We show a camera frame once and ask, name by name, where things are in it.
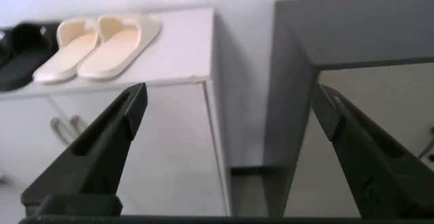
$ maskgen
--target white slipper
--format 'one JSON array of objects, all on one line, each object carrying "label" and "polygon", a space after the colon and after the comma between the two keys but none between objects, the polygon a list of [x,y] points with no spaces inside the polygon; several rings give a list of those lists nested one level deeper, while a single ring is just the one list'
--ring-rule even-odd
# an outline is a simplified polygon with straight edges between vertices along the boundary
[{"label": "white slipper", "polygon": [[72,78],[78,64],[100,45],[96,20],[65,20],[57,29],[59,50],[33,73],[33,80],[55,83]]},{"label": "white slipper", "polygon": [[98,20],[103,44],[78,68],[78,75],[92,79],[116,77],[158,35],[161,23],[153,15],[104,15]]}]

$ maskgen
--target white surface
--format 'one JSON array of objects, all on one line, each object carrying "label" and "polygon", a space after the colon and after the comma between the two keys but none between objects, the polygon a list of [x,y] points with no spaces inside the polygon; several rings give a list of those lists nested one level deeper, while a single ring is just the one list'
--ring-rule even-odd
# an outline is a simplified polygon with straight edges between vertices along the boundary
[{"label": "white surface", "polygon": [[24,190],[66,148],[50,128],[60,117],[46,98],[0,101],[0,168]]},{"label": "white surface", "polygon": [[0,185],[0,217],[2,223],[19,223],[26,217],[20,199],[21,191],[5,183]]},{"label": "white surface", "polygon": [[232,200],[232,175],[231,165],[229,161],[228,147],[222,140],[222,129],[220,122],[222,120],[219,115],[218,97],[216,95],[215,84],[213,81],[207,81],[204,84],[204,92],[208,105],[208,116],[212,127],[212,138],[214,139],[214,150],[216,152],[216,161],[220,169],[220,180],[222,185],[222,193],[224,198],[224,207],[228,215],[233,215],[231,208]]},{"label": "white surface", "polygon": [[[324,71],[338,90],[414,155],[433,140],[434,64]],[[357,217],[357,206],[332,144],[311,112],[285,214]]]},{"label": "white surface", "polygon": [[[216,6],[221,16],[216,34],[219,37],[224,73],[223,88],[231,161],[235,166],[259,165],[262,163],[274,1],[0,0],[3,3],[0,25],[13,25],[24,19],[60,19],[115,10]],[[203,32],[200,24],[192,25],[197,26],[197,29],[189,32],[187,37]],[[188,45],[187,41],[184,37],[183,45]]]},{"label": "white surface", "polygon": [[160,29],[161,22],[154,15],[101,16],[98,32],[103,44],[80,64],[78,75],[90,79],[118,76],[156,38]]},{"label": "white surface", "polygon": [[[89,125],[121,92],[53,96]],[[125,214],[225,215],[203,84],[148,88],[119,186]]]},{"label": "white surface", "polygon": [[138,82],[148,86],[203,81],[210,78],[212,8],[155,14],[163,30],[118,78],[91,81],[82,77],[59,84],[35,82],[21,89],[0,93],[0,99],[30,94],[127,87]]}]

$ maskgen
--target white cabinet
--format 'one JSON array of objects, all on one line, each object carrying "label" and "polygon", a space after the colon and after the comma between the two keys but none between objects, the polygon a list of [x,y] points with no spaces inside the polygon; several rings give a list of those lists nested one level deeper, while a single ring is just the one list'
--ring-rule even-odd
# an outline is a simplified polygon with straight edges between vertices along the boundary
[{"label": "white cabinet", "polygon": [[0,100],[0,169],[23,190],[66,148],[50,126],[56,118],[46,97]]},{"label": "white cabinet", "polygon": [[[78,115],[81,127],[90,124],[120,92],[52,99],[67,116]],[[120,194],[133,198],[134,206],[126,211],[224,215],[203,84],[148,88],[148,96],[119,185]]]},{"label": "white cabinet", "polygon": [[76,77],[0,94],[0,169],[26,187],[65,148],[52,118],[60,118],[61,136],[79,134],[122,90],[146,83],[148,107],[118,188],[123,214],[231,215],[214,87],[214,11],[156,14],[162,32],[116,79]]}]

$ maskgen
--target floor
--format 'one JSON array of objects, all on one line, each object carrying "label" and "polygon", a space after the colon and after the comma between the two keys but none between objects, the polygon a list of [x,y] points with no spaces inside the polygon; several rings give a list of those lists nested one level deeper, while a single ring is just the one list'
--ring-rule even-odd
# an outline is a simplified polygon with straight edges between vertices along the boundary
[{"label": "floor", "polygon": [[260,176],[234,176],[233,208],[237,217],[266,217],[267,203]]}]

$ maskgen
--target black sandal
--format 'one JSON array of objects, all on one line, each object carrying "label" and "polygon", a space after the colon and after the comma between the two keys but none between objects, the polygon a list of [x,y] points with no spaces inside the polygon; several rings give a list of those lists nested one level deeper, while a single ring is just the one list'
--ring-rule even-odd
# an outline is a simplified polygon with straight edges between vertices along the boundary
[{"label": "black sandal", "polygon": [[33,73],[58,50],[59,23],[21,23],[10,31],[12,57],[0,67],[0,91],[21,88],[33,80]]}]

